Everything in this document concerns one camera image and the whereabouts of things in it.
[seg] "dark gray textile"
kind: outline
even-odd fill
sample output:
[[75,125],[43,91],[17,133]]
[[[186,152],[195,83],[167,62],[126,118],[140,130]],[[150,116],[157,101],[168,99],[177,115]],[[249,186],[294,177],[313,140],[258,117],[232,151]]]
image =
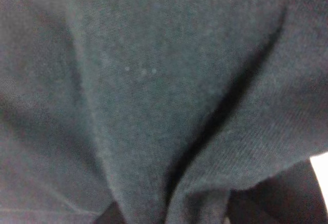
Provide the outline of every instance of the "dark gray textile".
[[328,0],[0,0],[0,204],[221,223],[328,151],[327,24]]

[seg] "dark cloth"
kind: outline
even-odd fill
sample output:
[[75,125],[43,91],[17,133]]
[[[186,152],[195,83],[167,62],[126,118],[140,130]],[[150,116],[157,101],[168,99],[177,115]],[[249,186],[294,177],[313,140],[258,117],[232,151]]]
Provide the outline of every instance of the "dark cloth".
[[0,0],[0,213],[326,223],[304,162],[328,151],[327,22],[328,0]]

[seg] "white speck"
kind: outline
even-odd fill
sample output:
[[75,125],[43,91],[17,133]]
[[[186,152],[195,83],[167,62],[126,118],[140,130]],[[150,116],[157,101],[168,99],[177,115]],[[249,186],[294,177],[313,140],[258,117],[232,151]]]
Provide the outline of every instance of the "white speck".
[[142,71],[141,71],[141,75],[142,76],[145,76],[147,74],[147,69],[143,69]]

